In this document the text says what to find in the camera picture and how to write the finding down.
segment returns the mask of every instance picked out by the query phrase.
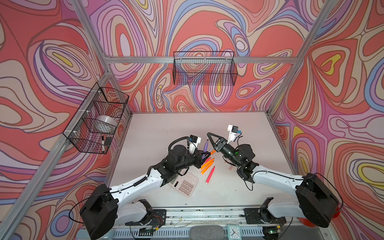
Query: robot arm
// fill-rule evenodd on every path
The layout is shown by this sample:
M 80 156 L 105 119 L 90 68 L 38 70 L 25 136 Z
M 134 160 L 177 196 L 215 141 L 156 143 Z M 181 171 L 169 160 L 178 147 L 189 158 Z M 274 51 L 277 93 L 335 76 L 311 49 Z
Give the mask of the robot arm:
M 238 132 L 235 126 L 232 126 L 232 130 Z M 230 137 L 227 141 L 224 137 L 210 132 L 207 136 L 213 148 L 238 167 L 237 174 L 241 179 L 265 184 L 292 196 L 283 200 L 267 198 L 264 207 L 260 208 L 264 211 L 260 212 L 260 215 L 265 222 L 269 222 L 270 216 L 302 217 L 319 227 L 328 227 L 339 201 L 315 174 L 292 175 L 265 168 L 252 161 L 255 154 L 249 144 L 241 144 L 234 148 L 229 142 L 235 138 Z
M 183 145 L 172 146 L 186 139 L 187 148 Z M 197 149 L 201 138 L 191 135 L 173 141 L 168 147 L 168 155 L 158 164 L 150 166 L 147 173 L 124 184 L 107 188 L 102 184 L 95 188 L 90 198 L 80 209 L 80 215 L 92 240 L 107 233 L 114 225 L 126 222 L 140 222 L 145 225 L 153 216 L 151 205 L 140 200 L 131 203 L 140 195 L 164 186 L 180 175 L 182 169 L 190 166 L 201 168 L 210 156 L 210 152 Z

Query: black cable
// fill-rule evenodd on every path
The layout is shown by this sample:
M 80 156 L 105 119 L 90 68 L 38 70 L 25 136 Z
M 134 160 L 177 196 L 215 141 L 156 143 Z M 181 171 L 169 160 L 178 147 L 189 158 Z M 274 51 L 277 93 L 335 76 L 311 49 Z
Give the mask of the black cable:
M 76 221 L 75 219 L 73 219 L 73 218 L 71 217 L 71 212 L 72 212 L 72 210 L 73 210 L 77 205 L 79 205 L 80 203 L 82 203 L 82 202 L 85 201 L 85 200 L 90 199 L 91 197 L 97 197 L 97 196 L 102 196 L 102 195 L 108 195 L 108 194 L 111 194 L 111 193 L 115 193 L 115 192 L 108 192 L 108 193 L 96 194 L 96 195 L 93 195 L 93 196 L 90 196 L 90 197 L 87 197 L 87 198 L 81 200 L 80 202 L 76 203 L 76 204 L 71 208 L 71 210 L 70 210 L 69 213 L 68 213 L 68 217 L 69 217 L 72 221 L 74 221 L 74 222 L 84 224 L 83 222 Z
M 252 178 L 251 178 L 251 181 L 252 181 L 252 182 L 251 182 L 251 183 L 252 183 L 252 189 L 249 189 L 247 183 L 246 183 L 245 180 L 244 180 L 244 183 L 245 183 L 245 185 L 247 186 L 247 188 L 248 188 L 249 191 L 253 191 L 253 176 L 254 176 L 256 173 L 258 173 L 258 172 L 255 172 L 255 173 L 252 175 Z
M 133 233 L 132 233 L 132 229 L 131 229 L 131 222 L 129 222 L 129 231 L 131 232 L 131 236 L 133 237 L 134 240 L 137 240 L 137 238 L 135 238 L 133 236 Z
M 224 155 L 223 155 L 223 159 L 224 159 L 224 161 L 225 161 L 226 163 L 228 163 L 228 164 L 230 164 L 230 165 L 232 165 L 232 166 L 235 166 L 235 167 L 236 167 L 236 165 L 235 165 L 235 164 L 228 162 L 228 161 L 227 161 L 227 160 L 224 158 Z
M 181 140 L 184 140 L 184 139 L 186 139 L 186 140 L 188 141 L 187 144 L 189 145 L 189 137 L 181 137 L 181 138 L 178 138 L 178 139 L 176 139 L 175 141 L 173 141 L 173 142 L 171 142 L 171 143 L 169 144 L 169 146 L 168 146 L 168 152 L 170 151 L 170 149 L 171 149 L 171 147 L 172 147 L 173 144 L 175 144 L 175 143 L 177 143 L 177 142 L 180 142 Z
M 236 138 L 237 138 L 237 146 L 239 146 L 239 138 L 241 138 L 241 137 L 243 137 L 243 136 L 241 136 L 241 134 L 243 134 L 243 133 L 240 133 L 240 135 L 239 136 L 237 136 Z
M 312 177 L 309 177 L 309 178 L 295 179 L 295 178 L 292 178 L 292 177 L 287 177 L 287 176 L 285 176 L 285 175 L 278 174 L 278 173 L 276 173 L 276 172 L 272 172 L 272 171 L 267 171 L 267 170 L 260 170 L 260 171 L 257 171 L 257 172 L 255 172 L 255 173 L 258 173 L 258 172 L 267 172 L 267 173 L 270 172 L 270 173 L 273 173 L 273 174 L 276 174 L 276 175 L 279 175 L 279 176 L 282 176 L 282 177 L 286 177 L 286 178 L 289 178 L 289 179 L 293 179 L 293 180 L 307 180 L 307 179 L 312 178 Z
M 252 219 L 253 221 L 258 221 L 258 220 L 260 220 L 262 218 L 261 216 L 259 218 L 253 218 L 253 217 L 250 217 L 250 216 L 247 216 L 247 215 L 243 215 L 243 214 L 240 214 L 240 217 L 249 218 L 249 219 Z
M 280 237 L 279 237 L 277 240 L 279 240 L 279 239 L 280 239 L 280 238 L 287 232 L 289 226 L 290 226 L 291 223 L 292 223 L 292 220 L 293 220 L 293 217 L 292 217 L 291 222 L 289 223 L 288 227 L 285 229 L 285 231 L 283 232 L 283 234 L 281 234 Z
M 189 167 L 187 167 L 187 170 L 185 171 L 185 173 L 184 173 L 184 174 L 180 174 L 179 172 L 177 172 L 177 174 L 178 174 L 179 176 L 184 176 L 184 175 L 186 175 L 186 174 L 187 174 L 188 170 L 189 170 Z
M 79 221 L 77 221 L 77 220 L 75 220 L 75 219 L 73 219 L 73 218 L 71 217 L 71 212 L 72 212 L 72 210 L 73 210 L 77 205 L 79 205 L 80 203 L 82 203 L 82 202 L 85 201 L 85 200 L 90 199 L 91 197 L 98 197 L 98 196 L 102 196 L 102 195 L 108 195 L 108 194 L 112 194 L 112 193 L 121 192 L 121 191 L 126 190 L 126 189 L 128 189 L 128 188 L 130 188 L 130 187 L 133 187 L 133 185 L 131 185 L 131 186 L 129 186 L 129 187 L 126 187 L 126 188 L 124 188 L 124 189 L 121 189 L 121 190 L 119 190 L 119 191 L 106 192 L 106 193 L 96 194 L 96 195 L 87 197 L 87 198 L 81 200 L 80 202 L 76 203 L 76 204 L 71 208 L 71 210 L 70 210 L 69 213 L 68 213 L 68 217 L 69 217 L 72 221 L 74 221 L 74 222 L 84 224 L 83 222 L 79 222 Z
M 245 186 L 248 188 L 249 191 L 253 191 L 253 183 L 252 183 L 252 189 L 249 189 L 249 187 L 248 187 L 246 181 L 244 181 L 244 183 L 245 183 Z
M 335 188 L 335 186 L 332 185 L 332 183 L 331 183 L 330 181 L 328 181 L 328 179 L 327 179 L 326 177 L 324 177 L 321 173 L 316 172 L 315 175 L 316 175 L 316 174 L 319 174 L 320 176 L 322 176 L 322 177 L 323 177 L 325 180 L 327 180 L 327 182 L 328 182 L 328 183 L 329 183 L 329 184 L 336 190 L 337 194 L 339 195 L 339 197 L 340 197 L 340 199 L 341 199 L 341 206 L 340 206 L 339 210 L 337 210 L 337 211 L 335 212 L 335 214 L 338 213 L 338 212 L 340 212 L 340 210 L 341 210 L 341 209 L 343 208 L 343 206 L 344 206 L 344 201 L 343 201 L 343 198 L 341 197 L 339 191 L 337 191 L 337 189 Z

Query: gray cushion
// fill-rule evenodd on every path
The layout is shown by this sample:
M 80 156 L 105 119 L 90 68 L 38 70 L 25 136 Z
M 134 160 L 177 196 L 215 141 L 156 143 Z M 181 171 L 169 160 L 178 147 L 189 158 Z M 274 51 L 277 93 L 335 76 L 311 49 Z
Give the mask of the gray cushion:
M 189 232 L 190 240 L 222 240 L 224 237 L 224 229 L 218 225 L 195 226 Z

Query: black motor housing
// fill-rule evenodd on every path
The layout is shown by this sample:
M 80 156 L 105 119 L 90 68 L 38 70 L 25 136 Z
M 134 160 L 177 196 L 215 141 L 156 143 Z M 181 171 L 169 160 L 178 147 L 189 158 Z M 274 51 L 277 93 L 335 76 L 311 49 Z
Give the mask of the black motor housing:
M 308 173 L 300 186 L 296 187 L 296 196 L 304 216 L 319 227 L 328 227 L 336 212 L 339 201 L 320 178 Z
M 109 193 L 110 188 L 105 184 L 97 186 L 91 196 L 80 209 L 80 215 L 87 228 L 91 240 L 95 240 L 106 234 L 114 225 L 118 211 L 118 199 L 114 199 Z

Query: purple marker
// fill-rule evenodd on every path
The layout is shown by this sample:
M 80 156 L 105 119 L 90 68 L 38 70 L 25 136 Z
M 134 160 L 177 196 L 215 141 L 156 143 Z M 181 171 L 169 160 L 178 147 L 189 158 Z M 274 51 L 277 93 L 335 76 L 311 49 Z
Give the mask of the purple marker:
M 208 149 L 208 139 L 207 139 L 207 142 L 205 143 L 205 145 L 204 145 L 204 152 L 206 152 L 207 151 L 207 149 Z

